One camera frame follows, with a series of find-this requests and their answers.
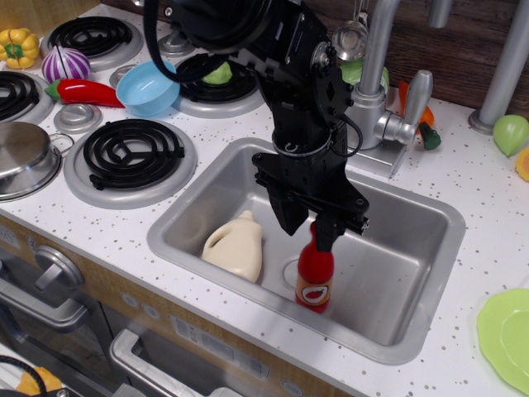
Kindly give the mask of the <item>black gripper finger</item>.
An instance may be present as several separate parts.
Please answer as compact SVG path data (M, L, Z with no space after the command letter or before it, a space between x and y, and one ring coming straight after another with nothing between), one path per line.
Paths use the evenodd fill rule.
M316 217L317 249L320 252L331 252L337 238L346 231L346 224L335 210L326 210Z
M286 189L269 184L269 202L281 228L292 236L307 219L307 209Z

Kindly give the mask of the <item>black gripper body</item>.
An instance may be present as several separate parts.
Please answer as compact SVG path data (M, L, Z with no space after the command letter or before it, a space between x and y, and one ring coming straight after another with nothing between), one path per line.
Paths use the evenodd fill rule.
M286 189L307 209L307 216L335 210L347 229L362 233L368 227L369 201L347 179L343 157L326 150L301 157L258 152L252 163L257 184L266 190L269 184Z

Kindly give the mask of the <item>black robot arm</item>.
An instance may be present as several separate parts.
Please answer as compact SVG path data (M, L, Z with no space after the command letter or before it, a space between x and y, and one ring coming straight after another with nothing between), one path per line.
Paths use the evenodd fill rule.
M159 4L143 6L145 42L156 67L177 83L191 83L231 60L248 69L272 112L274 152L252 158L281 228L295 233L316 214L317 249L329 252L346 231L363 232L369 203L348 181L354 155L346 110L351 86L336 64L326 27L301 1L170 1L168 17L193 46L200 65L168 70L156 39Z

